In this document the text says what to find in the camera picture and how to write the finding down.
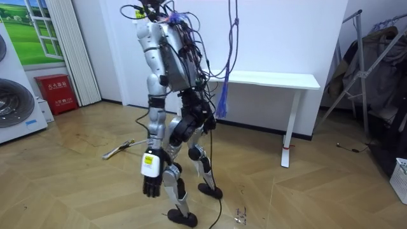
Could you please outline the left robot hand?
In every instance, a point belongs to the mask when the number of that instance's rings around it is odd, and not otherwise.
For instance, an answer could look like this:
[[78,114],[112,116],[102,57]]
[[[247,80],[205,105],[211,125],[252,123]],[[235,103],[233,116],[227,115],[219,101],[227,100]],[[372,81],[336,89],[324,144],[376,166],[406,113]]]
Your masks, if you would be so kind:
[[144,176],[142,192],[149,198],[160,196],[163,182],[163,172],[166,165],[170,165],[171,158],[162,148],[148,148],[142,156],[141,174]]

